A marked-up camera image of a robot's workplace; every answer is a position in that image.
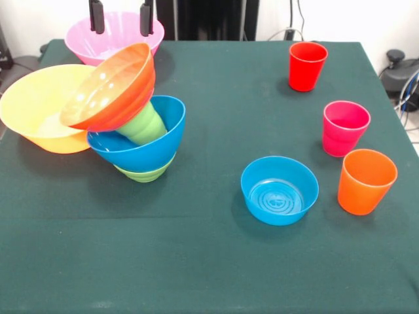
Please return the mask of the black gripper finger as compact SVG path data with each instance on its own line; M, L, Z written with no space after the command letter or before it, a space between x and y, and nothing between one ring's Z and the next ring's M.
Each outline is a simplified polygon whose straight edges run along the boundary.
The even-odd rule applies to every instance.
M153 34L154 1L144 0L140 6L140 33L143 37Z
M90 29L96 34L105 31L103 4L100 0L89 0Z

